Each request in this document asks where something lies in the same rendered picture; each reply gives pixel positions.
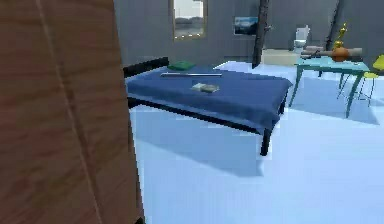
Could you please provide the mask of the pale open book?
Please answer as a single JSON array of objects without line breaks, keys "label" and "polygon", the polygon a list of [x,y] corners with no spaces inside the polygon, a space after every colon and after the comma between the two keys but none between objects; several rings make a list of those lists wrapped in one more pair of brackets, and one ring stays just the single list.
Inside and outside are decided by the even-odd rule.
[{"label": "pale open book", "polygon": [[192,90],[206,92],[206,93],[214,93],[220,89],[217,85],[197,83],[191,87]]}]

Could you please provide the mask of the grey baseball bat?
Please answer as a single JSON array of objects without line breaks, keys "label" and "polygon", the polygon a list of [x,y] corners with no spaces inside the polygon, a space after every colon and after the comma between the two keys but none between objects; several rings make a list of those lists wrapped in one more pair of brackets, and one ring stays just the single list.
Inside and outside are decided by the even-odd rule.
[{"label": "grey baseball bat", "polygon": [[221,73],[170,73],[164,72],[161,77],[221,77]]}]

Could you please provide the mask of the green pillow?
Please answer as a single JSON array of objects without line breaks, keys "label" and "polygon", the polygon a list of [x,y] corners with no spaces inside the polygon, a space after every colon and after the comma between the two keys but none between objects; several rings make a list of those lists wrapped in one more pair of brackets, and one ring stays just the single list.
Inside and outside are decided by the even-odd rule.
[{"label": "green pillow", "polygon": [[194,63],[188,61],[177,61],[174,63],[170,63],[167,68],[174,71],[185,71],[193,68],[195,66]]}]

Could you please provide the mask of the framed blue picture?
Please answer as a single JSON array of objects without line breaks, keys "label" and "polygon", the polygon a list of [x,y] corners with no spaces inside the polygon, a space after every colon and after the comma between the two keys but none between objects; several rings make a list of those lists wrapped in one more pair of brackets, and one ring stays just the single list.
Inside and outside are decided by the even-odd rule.
[{"label": "framed blue picture", "polygon": [[255,35],[258,26],[257,17],[235,17],[234,34],[235,35]]}]

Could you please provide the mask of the beige low box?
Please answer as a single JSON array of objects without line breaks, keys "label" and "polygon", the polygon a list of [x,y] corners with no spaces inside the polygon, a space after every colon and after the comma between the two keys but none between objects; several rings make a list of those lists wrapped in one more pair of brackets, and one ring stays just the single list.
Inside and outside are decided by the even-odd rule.
[{"label": "beige low box", "polygon": [[267,65],[294,66],[299,55],[289,50],[265,49],[262,51],[261,62]]}]

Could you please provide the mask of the dark open room door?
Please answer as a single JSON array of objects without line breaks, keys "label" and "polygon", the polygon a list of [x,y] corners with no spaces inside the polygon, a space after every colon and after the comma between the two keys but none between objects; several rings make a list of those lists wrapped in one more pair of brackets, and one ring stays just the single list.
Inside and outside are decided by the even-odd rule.
[{"label": "dark open room door", "polygon": [[267,27],[268,8],[270,0],[260,0],[258,25],[256,31],[254,52],[252,58],[252,67],[255,68],[261,63],[262,49],[265,39],[265,31]]}]

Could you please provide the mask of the white toilet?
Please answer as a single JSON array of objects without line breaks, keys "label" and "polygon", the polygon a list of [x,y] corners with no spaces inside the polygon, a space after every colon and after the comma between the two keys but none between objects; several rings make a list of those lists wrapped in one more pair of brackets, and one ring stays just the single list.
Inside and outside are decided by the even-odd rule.
[{"label": "white toilet", "polygon": [[293,51],[296,53],[300,53],[306,42],[309,35],[310,28],[308,25],[305,25],[304,27],[300,27],[296,29],[295,33],[295,39],[294,39],[294,48]]}]

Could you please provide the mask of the brown wooden cupboard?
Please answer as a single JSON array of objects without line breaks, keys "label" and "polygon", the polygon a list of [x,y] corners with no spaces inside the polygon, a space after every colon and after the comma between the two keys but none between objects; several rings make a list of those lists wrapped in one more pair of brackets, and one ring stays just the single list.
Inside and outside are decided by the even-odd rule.
[{"label": "brown wooden cupboard", "polygon": [[0,0],[0,224],[146,224],[113,0]]}]

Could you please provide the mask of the teal table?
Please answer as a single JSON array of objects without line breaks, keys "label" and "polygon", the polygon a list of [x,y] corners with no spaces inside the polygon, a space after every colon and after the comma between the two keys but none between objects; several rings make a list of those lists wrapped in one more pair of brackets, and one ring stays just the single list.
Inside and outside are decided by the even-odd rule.
[{"label": "teal table", "polygon": [[348,75],[355,76],[356,79],[348,95],[348,101],[347,101],[346,112],[345,112],[346,117],[349,117],[350,115],[354,94],[357,90],[358,85],[360,84],[360,81],[364,76],[364,73],[369,72],[369,68],[364,62],[351,62],[351,61],[335,62],[330,57],[327,57],[327,56],[321,56],[320,58],[311,58],[311,59],[299,59],[296,63],[296,68],[297,68],[297,72],[296,72],[295,84],[294,84],[293,92],[291,95],[291,99],[289,101],[289,106],[292,106],[293,101],[296,97],[296,93],[297,93],[299,83],[301,81],[304,70],[340,73],[340,74],[348,74]]}]

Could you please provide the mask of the tan long roll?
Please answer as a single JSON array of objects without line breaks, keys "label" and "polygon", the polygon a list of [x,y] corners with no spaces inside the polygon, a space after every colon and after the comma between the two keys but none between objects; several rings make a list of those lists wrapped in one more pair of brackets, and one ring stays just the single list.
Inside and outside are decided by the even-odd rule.
[{"label": "tan long roll", "polygon": [[[349,56],[347,57],[348,60],[356,60],[356,61],[362,61],[363,60],[363,53],[361,48],[347,48]],[[310,56],[331,56],[332,50],[327,51],[323,47],[319,46],[307,46],[302,52],[301,57],[307,58]]]}]

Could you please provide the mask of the orange basketball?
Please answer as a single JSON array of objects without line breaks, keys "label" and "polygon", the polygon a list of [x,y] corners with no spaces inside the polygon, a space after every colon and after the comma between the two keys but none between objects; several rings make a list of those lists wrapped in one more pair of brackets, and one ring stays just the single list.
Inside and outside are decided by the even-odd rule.
[{"label": "orange basketball", "polygon": [[343,62],[349,57],[349,51],[344,47],[334,48],[332,50],[331,58],[335,62]]}]

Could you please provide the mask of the yellow chair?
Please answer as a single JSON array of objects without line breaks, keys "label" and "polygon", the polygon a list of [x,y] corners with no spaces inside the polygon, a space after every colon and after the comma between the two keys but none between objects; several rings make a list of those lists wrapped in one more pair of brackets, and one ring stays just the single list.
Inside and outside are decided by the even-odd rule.
[{"label": "yellow chair", "polygon": [[[384,76],[384,54],[380,54],[377,59],[372,64],[373,69],[370,71],[365,71],[364,73],[361,73],[358,75],[352,85],[351,91],[348,94],[348,103],[347,106],[350,107],[352,104],[352,101],[354,99],[354,95],[358,94],[358,99],[361,99],[361,96],[364,96],[365,99],[368,101],[368,105],[371,105],[371,99],[373,90],[375,87],[375,80],[379,78],[380,76]],[[364,82],[367,79],[372,80],[372,86],[369,94],[364,94],[362,90],[356,91],[357,87],[360,85],[360,81],[363,81],[362,87],[364,85]]]}]

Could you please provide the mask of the blue bed with black frame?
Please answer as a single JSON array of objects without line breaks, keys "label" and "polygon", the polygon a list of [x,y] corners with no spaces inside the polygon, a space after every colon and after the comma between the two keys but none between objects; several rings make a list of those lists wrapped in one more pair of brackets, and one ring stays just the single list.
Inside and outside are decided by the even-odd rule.
[{"label": "blue bed with black frame", "polygon": [[[268,154],[271,134],[284,113],[292,83],[284,77],[194,66],[185,71],[167,68],[166,57],[125,66],[128,105],[145,105],[258,134],[260,154]],[[161,77],[170,73],[221,73],[221,77]],[[214,93],[192,90],[197,83],[217,85]]]}]

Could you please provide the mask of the window with wooden frame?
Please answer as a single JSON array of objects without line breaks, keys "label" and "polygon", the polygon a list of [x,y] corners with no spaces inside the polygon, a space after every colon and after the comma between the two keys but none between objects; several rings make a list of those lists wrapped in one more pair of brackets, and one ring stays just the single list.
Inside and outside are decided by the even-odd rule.
[{"label": "window with wooden frame", "polygon": [[208,0],[168,0],[174,41],[201,39],[207,30]]}]

